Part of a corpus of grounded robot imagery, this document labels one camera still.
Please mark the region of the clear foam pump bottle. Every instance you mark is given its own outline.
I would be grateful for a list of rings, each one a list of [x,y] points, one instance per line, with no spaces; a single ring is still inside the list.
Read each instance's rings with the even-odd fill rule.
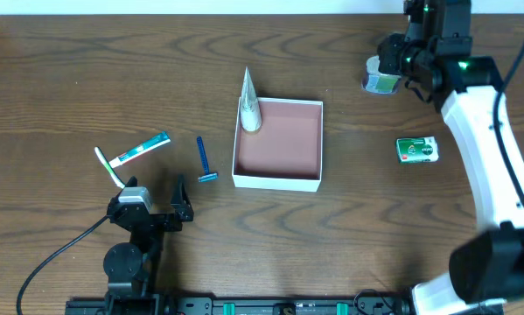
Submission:
[[[372,94],[395,94],[401,77],[399,75],[381,73],[379,65],[380,59],[378,55],[367,60],[366,74],[362,79],[361,87]]]

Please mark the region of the green Dettol soap bar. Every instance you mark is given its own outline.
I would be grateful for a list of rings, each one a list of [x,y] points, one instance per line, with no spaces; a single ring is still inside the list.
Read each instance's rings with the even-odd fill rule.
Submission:
[[[439,159],[437,141],[433,136],[398,138],[395,148],[401,164],[434,163]]]

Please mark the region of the white Pantene tube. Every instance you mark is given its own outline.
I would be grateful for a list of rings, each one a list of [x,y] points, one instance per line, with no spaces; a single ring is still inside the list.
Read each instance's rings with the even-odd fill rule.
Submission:
[[[246,132],[256,133],[262,126],[262,114],[248,68],[243,78],[239,110],[242,128]]]

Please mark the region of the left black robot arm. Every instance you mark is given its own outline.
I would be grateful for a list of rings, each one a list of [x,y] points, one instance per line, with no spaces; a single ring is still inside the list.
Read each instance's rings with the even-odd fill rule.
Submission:
[[[129,241],[113,246],[103,259],[108,276],[107,314],[174,314],[171,299],[154,291],[164,235],[179,232],[193,220],[194,211],[178,176],[171,196],[171,213],[152,213],[150,192],[136,178],[108,203],[111,223],[130,233]]]

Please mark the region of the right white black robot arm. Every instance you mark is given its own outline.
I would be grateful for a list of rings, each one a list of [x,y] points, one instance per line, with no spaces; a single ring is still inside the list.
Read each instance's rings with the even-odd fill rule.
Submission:
[[[412,22],[378,48],[379,70],[420,83],[449,127],[470,182],[479,233],[446,273],[411,291],[417,314],[459,314],[524,298],[524,162],[493,58],[473,56],[468,24]]]

